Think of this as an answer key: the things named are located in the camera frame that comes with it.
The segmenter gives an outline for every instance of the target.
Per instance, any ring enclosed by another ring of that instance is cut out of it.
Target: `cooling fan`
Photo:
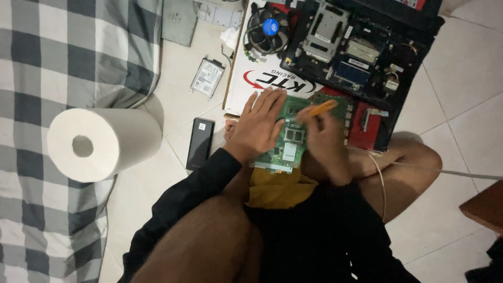
[[[269,2],[262,8],[256,3],[252,3],[251,7],[252,13],[246,29],[248,43],[245,48],[254,48],[262,55],[283,50],[288,44],[288,15]]]

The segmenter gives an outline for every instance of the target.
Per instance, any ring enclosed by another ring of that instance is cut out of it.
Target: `yellow cloth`
[[[318,182],[293,169],[292,174],[272,174],[266,169],[255,168],[250,180],[250,207],[287,209],[305,201]]]

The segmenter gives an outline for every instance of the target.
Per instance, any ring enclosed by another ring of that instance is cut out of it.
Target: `red arrow logo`
[[[263,87],[263,86],[261,86],[261,85],[257,84],[256,82],[252,82],[252,81],[250,81],[250,80],[246,77],[246,76],[248,76],[248,73],[249,73],[249,72],[253,72],[253,71],[254,71],[254,70],[249,70],[249,71],[247,71],[246,73],[244,73],[244,74],[243,74],[243,79],[244,79],[244,81],[245,81],[245,82],[247,82],[247,83],[249,83],[249,84],[250,84],[250,85],[251,85],[254,89],[261,89],[261,90],[263,90],[263,89],[264,89],[264,87]]]

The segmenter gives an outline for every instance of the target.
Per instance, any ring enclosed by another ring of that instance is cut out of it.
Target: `orange pry tool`
[[[314,116],[319,115],[323,112],[327,112],[336,106],[337,106],[337,101],[331,99],[331,100],[325,101],[321,105],[318,105],[315,108],[313,108],[309,112],[309,114],[311,114],[311,117],[314,117]]]

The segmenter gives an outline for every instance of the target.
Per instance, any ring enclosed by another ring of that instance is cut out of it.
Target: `ktc racing logo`
[[[313,92],[316,89],[315,83],[276,70],[272,70],[271,74],[263,72],[261,75],[259,75],[258,78],[252,81],[248,78],[248,74],[253,71],[254,70],[249,70],[245,72],[243,74],[243,79],[245,82],[250,84],[254,89],[264,89],[268,86],[273,86],[285,90],[292,90],[293,92],[301,92],[302,90],[302,93]],[[264,83],[266,84],[266,86],[262,86],[257,82]]]

